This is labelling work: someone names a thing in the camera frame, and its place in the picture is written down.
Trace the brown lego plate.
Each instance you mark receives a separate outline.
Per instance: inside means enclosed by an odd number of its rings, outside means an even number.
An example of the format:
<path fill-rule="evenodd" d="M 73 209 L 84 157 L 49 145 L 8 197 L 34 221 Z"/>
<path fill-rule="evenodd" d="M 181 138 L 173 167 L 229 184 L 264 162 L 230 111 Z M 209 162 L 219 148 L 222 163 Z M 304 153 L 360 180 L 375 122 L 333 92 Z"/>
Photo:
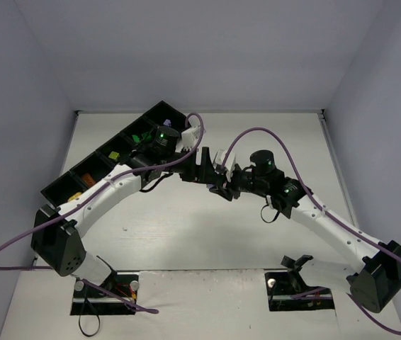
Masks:
<path fill-rule="evenodd" d="M 83 174 L 81 179 L 89 188 L 96 184 L 96 181 L 90 174 Z"/>

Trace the yellow lego plate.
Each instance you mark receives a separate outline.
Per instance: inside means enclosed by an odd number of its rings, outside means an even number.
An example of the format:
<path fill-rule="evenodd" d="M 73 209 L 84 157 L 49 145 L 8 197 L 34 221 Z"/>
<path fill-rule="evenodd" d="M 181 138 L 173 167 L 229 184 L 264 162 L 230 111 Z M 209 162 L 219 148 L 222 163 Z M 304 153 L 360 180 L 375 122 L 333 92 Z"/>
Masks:
<path fill-rule="evenodd" d="M 67 202 L 71 202 L 71 201 L 73 201 L 73 200 L 76 200 L 81 194 L 82 194 L 82 192 L 77 192 L 77 193 L 75 193 L 73 196 L 71 196 L 70 198 L 68 198 Z"/>

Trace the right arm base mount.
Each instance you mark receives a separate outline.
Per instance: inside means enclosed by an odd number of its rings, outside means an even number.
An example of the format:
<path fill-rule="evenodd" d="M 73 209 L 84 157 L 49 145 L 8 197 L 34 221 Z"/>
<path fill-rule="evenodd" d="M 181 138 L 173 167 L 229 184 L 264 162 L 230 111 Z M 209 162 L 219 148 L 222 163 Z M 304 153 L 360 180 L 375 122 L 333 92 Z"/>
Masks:
<path fill-rule="evenodd" d="M 310 255 L 303 255 L 297 260 L 284 256 L 281 264 L 288 265 L 288 268 L 264 273 L 270 312 L 335 309 L 330 289 L 308 286 L 302 279 L 301 267 L 310 260 L 313 260 Z"/>

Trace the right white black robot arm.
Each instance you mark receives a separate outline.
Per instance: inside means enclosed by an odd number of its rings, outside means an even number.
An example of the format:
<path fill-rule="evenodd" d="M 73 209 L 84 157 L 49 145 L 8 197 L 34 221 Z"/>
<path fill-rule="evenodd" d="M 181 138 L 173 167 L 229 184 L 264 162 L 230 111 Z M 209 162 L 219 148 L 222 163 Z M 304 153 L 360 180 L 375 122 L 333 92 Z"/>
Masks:
<path fill-rule="evenodd" d="M 298 259 L 284 256 L 282 266 L 312 288 L 324 287 L 348 293 L 366 310 L 379 313 L 401 289 L 401 246 L 371 237 L 307 194 L 298 180 L 287 177 L 274 163 L 273 153 L 259 150 L 250 156 L 249 169 L 241 169 L 234 154 L 220 150 L 213 166 L 225 176 L 220 188 L 238 197 L 252 193 L 266 204 L 316 234 L 333 248 L 344 263 L 325 262 L 312 255 Z"/>

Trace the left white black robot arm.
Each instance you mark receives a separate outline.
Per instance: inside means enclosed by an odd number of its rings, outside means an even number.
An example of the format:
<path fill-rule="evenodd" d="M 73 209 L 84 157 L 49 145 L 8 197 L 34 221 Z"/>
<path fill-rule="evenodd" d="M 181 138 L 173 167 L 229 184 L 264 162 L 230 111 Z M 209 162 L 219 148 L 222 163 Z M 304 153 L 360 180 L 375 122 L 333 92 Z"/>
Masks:
<path fill-rule="evenodd" d="M 49 203 L 35 216 L 32 250 L 61 277 L 101 287 L 116 271 L 84 247 L 83 237 L 112 208 L 140 192 L 163 172 L 196 181 L 196 152 L 205 130 L 149 126 L 139 142 L 124 132 L 109 139 L 44 189 Z"/>

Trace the lime lego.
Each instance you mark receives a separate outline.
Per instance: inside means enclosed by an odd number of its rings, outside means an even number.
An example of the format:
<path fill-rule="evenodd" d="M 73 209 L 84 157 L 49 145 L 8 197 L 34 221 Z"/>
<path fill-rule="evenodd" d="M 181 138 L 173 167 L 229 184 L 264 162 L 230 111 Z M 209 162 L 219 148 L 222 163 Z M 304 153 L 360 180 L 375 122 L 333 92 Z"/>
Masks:
<path fill-rule="evenodd" d="M 111 152 L 108 157 L 112 160 L 117 160 L 119 158 L 120 154 L 118 152 Z"/>

